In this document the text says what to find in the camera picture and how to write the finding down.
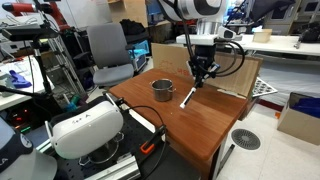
wooden table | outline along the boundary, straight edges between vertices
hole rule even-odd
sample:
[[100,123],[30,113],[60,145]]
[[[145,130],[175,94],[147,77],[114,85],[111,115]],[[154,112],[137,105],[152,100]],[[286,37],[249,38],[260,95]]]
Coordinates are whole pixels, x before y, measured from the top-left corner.
[[[162,78],[172,80],[176,88],[173,99],[167,102],[157,102],[150,85],[152,81]],[[181,145],[183,150],[180,150],[190,154],[197,161],[206,162],[220,147],[233,124],[245,110],[247,100],[220,93],[216,88],[204,85],[193,95],[186,108],[181,109],[179,105],[192,85],[191,78],[185,79],[152,69],[111,88],[110,92],[118,98],[124,97],[130,107],[147,105],[155,108],[167,125],[170,139]],[[135,110],[155,126],[161,124],[151,110]]]

cardboard box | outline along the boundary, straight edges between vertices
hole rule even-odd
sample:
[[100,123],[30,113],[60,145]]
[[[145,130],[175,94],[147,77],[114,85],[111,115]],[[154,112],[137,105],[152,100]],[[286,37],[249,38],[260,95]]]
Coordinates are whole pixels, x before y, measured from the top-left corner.
[[287,105],[282,110],[278,130],[309,143],[320,145],[320,119],[292,109],[299,99],[306,97],[309,96],[290,94]]
[[272,29],[261,29],[254,32],[253,42],[267,43],[270,40]]
[[[192,78],[190,75],[186,61],[189,60],[189,54],[186,47],[182,45],[165,45],[151,44],[154,68],[161,69],[168,73],[173,73],[181,77]],[[216,63],[220,64],[221,69],[228,67],[233,61],[233,54],[216,52]],[[241,56],[237,57],[235,66],[230,69],[232,71],[241,62]],[[209,78],[205,83],[217,88],[231,91],[235,94],[251,99],[252,89],[255,85],[256,78],[262,63],[261,58],[246,57],[243,66],[236,73],[219,78]]]

gray chair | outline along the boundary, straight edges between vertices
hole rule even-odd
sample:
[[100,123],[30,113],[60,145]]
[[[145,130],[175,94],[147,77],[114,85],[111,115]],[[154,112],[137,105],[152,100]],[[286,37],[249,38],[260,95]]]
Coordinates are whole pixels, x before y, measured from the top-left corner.
[[99,68],[93,75],[93,82],[110,87],[132,78],[134,69],[121,25],[89,26],[87,33],[94,62]]

white floor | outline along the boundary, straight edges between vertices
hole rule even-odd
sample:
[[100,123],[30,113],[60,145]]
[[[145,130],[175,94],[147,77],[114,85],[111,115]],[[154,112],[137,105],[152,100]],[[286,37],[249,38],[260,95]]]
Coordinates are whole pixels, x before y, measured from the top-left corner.
[[[153,68],[149,60],[144,71]],[[105,90],[96,89],[89,101],[100,96]],[[131,115],[151,131],[154,127],[134,111]],[[320,146],[304,142],[277,131],[278,120],[275,111],[255,105],[243,121],[237,121],[231,129],[225,152],[234,142],[234,129],[247,129],[261,141],[257,150],[245,150],[237,146],[218,176],[218,180],[320,180]]]

metal pot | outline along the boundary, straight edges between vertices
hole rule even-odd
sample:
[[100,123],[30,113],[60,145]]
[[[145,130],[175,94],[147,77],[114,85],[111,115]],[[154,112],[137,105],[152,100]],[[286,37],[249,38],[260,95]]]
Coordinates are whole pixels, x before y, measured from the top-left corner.
[[157,101],[164,102],[172,99],[173,86],[169,79],[160,79],[151,83],[154,98]]

